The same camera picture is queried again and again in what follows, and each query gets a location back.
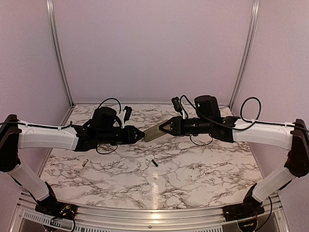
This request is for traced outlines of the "white remote control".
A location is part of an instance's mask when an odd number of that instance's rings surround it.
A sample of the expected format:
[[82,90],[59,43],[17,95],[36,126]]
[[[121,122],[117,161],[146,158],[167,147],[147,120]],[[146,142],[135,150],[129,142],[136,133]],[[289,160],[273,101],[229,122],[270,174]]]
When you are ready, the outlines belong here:
[[164,120],[162,122],[159,122],[158,124],[146,129],[144,131],[145,137],[144,137],[144,142],[148,143],[152,140],[155,140],[165,134],[167,134],[166,132],[162,131],[159,129],[159,126],[161,126],[162,124],[166,123],[168,120]]

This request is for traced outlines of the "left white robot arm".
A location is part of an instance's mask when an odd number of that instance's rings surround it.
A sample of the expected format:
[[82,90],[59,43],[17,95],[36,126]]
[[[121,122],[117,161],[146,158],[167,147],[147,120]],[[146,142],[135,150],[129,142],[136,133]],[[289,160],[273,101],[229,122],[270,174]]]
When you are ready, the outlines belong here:
[[100,107],[83,125],[63,127],[29,124],[11,114],[0,127],[0,170],[31,193],[37,204],[42,205],[49,214],[57,215],[61,204],[53,190],[21,161],[18,151],[43,147],[86,152],[97,149],[99,145],[135,144],[145,134],[134,126],[125,125],[131,111],[130,107],[120,112]]

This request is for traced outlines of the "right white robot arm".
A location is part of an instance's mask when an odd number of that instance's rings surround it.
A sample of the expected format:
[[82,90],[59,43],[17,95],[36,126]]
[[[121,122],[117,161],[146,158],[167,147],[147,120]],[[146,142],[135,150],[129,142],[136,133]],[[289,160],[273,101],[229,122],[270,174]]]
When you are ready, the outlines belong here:
[[249,142],[272,145],[288,151],[287,161],[263,180],[254,184],[246,194],[239,212],[250,216],[266,198],[284,188],[293,179],[309,173],[309,131],[303,120],[293,123],[247,120],[242,116],[221,117],[214,96],[196,97],[191,104],[196,118],[176,116],[159,126],[173,136],[197,136],[208,134],[223,142]]

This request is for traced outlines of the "front aluminium rail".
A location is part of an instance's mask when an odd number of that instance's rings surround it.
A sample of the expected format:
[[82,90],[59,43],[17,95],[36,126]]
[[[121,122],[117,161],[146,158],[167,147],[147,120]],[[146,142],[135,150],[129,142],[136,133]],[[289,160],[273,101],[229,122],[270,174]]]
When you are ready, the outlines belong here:
[[262,214],[230,220],[229,206],[189,209],[125,209],[74,204],[74,220],[35,210],[29,193],[22,192],[11,232],[288,232],[277,195],[263,203]]

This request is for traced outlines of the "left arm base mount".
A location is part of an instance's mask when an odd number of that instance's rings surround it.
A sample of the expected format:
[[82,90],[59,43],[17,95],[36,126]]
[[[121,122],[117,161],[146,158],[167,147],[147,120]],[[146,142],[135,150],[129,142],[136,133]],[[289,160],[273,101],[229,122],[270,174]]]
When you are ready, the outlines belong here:
[[73,220],[77,211],[77,205],[64,202],[40,203],[36,205],[35,211],[54,218]]

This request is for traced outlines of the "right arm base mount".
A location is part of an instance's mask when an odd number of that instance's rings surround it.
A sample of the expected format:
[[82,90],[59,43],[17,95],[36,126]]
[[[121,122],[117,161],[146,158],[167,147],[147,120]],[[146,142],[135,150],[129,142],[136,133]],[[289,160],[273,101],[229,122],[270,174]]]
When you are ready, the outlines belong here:
[[262,204],[238,203],[223,207],[223,214],[226,221],[255,217],[264,212],[265,210]]

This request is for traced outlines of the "right aluminium frame post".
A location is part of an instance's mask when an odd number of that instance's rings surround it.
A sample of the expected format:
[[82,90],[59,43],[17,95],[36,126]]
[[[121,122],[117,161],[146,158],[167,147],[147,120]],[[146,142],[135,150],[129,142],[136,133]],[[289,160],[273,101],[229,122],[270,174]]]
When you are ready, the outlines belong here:
[[259,8],[260,8],[260,0],[253,0],[252,1],[252,9],[251,9],[251,15],[250,15],[250,21],[249,21],[249,28],[248,33],[245,41],[245,47],[240,63],[240,67],[238,70],[236,82],[232,91],[232,95],[229,102],[229,109],[232,110],[235,106],[237,97],[239,95],[241,85],[245,76],[248,60],[250,57],[250,53],[253,47],[253,42],[256,34],[257,29],[257,23],[258,23],[258,14],[259,14]]

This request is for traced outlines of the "aluminium frame post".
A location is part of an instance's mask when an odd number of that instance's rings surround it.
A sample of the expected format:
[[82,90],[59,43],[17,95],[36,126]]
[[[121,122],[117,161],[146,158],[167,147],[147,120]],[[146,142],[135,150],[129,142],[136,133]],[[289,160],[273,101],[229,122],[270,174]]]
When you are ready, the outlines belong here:
[[250,21],[249,21],[249,28],[248,33],[245,41],[245,47],[240,63],[240,67],[238,70],[236,82],[232,91],[232,95],[229,102],[229,109],[232,110],[235,106],[237,97],[239,95],[241,85],[245,76],[248,60],[250,57],[250,53],[253,47],[253,42],[256,34],[257,29],[257,23],[258,23],[258,14],[259,14],[259,8],[260,8],[260,0],[253,0],[252,1],[252,9],[251,9],[251,15],[250,15]]
[[49,18],[51,36],[53,41],[53,47],[56,55],[56,62],[59,69],[60,79],[64,88],[65,96],[70,108],[74,107],[73,97],[70,91],[69,83],[67,80],[67,75],[65,71],[65,66],[63,63],[63,58],[61,54],[60,42],[58,38],[57,26],[56,26],[56,15],[55,15],[55,8],[54,8],[54,1],[47,0],[46,1],[47,13]]

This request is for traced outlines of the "left aluminium frame post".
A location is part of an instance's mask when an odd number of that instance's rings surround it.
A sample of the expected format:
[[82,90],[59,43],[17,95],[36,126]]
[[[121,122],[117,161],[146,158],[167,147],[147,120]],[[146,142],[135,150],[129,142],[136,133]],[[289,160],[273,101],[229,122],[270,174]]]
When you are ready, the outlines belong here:
[[69,83],[67,80],[67,75],[65,71],[65,66],[63,63],[63,58],[61,54],[60,42],[58,38],[57,26],[56,26],[56,15],[55,15],[55,8],[54,8],[54,1],[47,0],[46,1],[47,13],[49,18],[51,36],[53,41],[53,47],[56,55],[56,62],[59,69],[60,79],[64,88],[65,96],[70,108],[74,107],[73,97],[70,91]]

